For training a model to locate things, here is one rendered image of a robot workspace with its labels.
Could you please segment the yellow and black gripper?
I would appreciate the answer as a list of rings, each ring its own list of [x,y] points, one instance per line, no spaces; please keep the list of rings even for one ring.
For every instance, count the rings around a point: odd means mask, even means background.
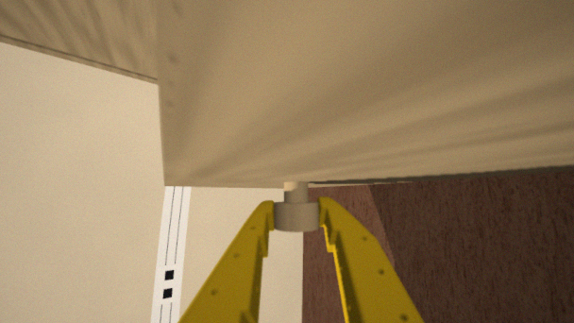
[[[338,202],[317,198],[346,323],[424,323],[377,238]],[[247,218],[178,323],[259,323],[274,201]]]

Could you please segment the wooden chest of drawers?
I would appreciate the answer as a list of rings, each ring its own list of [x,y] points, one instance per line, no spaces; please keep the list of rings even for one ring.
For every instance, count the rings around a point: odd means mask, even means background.
[[[155,33],[156,33],[156,55],[157,55],[157,22],[156,22],[156,17],[157,17],[157,11],[156,11],[156,0],[154,0],[154,6],[155,6]],[[132,77],[132,78],[136,78],[142,81],[146,81],[149,83],[153,83],[153,84],[157,84],[159,85],[158,79],[151,77],[151,76],[146,76],[146,75],[142,75],[139,73],[135,73],[132,71],[128,71],[126,69],[123,68],[119,68],[116,66],[112,66],[103,62],[99,62],[96,60],[92,60],[92,59],[86,59],[77,55],[73,55],[70,53],[66,53],[63,51],[59,51],[53,48],[49,48],[46,46],[42,46],[39,44],[35,44],[33,42],[26,42],[23,40],[19,40],[16,38],[12,38],[10,36],[6,36],[6,35],[2,35],[0,34],[0,43],[7,43],[10,45],[14,45],[14,46],[18,46],[18,47],[22,47],[24,49],[28,49],[28,50],[32,50],[35,52],[39,52],[39,53],[43,53],[49,56],[53,56],[53,57],[57,57],[60,59],[64,59],[64,60],[70,60],[73,62],[77,62],[77,63],[81,63],[84,65],[88,65],[88,66],[92,66],[94,68],[98,68],[98,69],[102,69],[105,71],[109,71],[109,72],[113,72],[115,74],[119,74],[119,75],[123,75],[126,77]]]

